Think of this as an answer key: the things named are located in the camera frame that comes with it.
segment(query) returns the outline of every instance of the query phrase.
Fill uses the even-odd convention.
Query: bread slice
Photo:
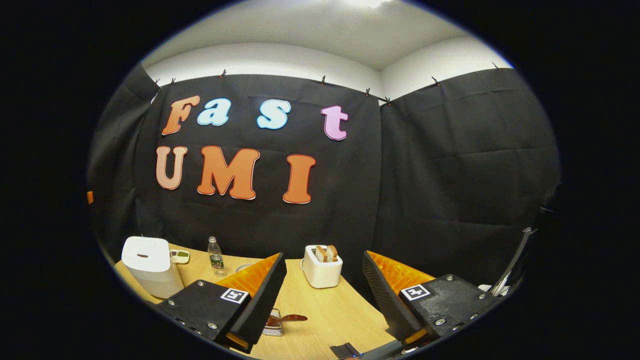
[[[321,263],[327,262],[326,251],[324,251],[320,246],[316,246],[316,257]]]
[[[338,261],[338,250],[335,246],[329,245],[326,247],[326,256],[328,262]]]

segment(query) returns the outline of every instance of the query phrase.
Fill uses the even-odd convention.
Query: plastic water bottle
[[[222,259],[222,250],[220,250],[220,246],[218,245],[215,236],[209,237],[209,248],[207,249],[207,252],[209,253],[209,261],[211,262],[211,267],[214,269],[219,269],[216,271],[216,276],[226,276],[227,273],[222,270],[225,268],[225,262]]]

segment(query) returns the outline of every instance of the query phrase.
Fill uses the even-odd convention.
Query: bottle label
[[[222,255],[220,254],[209,255],[209,261],[211,261],[211,267],[213,268],[222,269],[225,267],[225,263],[222,260]]]

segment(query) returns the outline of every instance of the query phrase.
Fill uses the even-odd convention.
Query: orange letter
[[[282,196],[282,200],[289,204],[307,204],[311,201],[311,195],[307,193],[309,186],[309,172],[316,164],[316,159],[306,155],[290,155],[287,162],[291,164],[291,177],[289,189]]]
[[[196,95],[183,100],[178,100],[171,104],[171,113],[169,114],[169,120],[166,122],[166,127],[162,130],[162,135],[173,134],[180,130],[180,124],[178,123],[178,120],[187,120],[189,111],[191,111],[191,107],[196,106],[199,102],[200,97]]]
[[[158,184],[167,190],[173,190],[180,185],[180,179],[182,179],[182,159],[187,153],[187,148],[184,146],[176,146],[173,150],[175,155],[175,161],[173,162],[173,177],[169,179],[166,176],[166,157],[171,152],[166,146],[160,146],[156,149],[158,154],[158,160],[156,162],[156,179]]]
[[[253,200],[253,166],[260,158],[260,153],[253,149],[241,149],[238,151],[231,164],[227,166],[222,149],[217,146],[205,146],[202,148],[204,166],[202,169],[202,182],[198,185],[198,192],[203,195],[213,195],[216,189],[211,184],[211,176],[216,181],[220,195],[224,195],[234,181],[234,187],[229,195],[234,199]]]

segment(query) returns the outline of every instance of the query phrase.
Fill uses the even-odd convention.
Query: light blue letter
[[[229,101],[229,99],[220,98],[209,101],[204,106],[206,110],[198,115],[198,124],[214,124],[215,126],[220,126],[226,123],[229,119],[227,113],[229,112],[230,107],[231,101]]]
[[[258,116],[258,127],[277,130],[287,123],[287,114],[291,111],[289,101],[267,100],[260,105],[261,116]]]

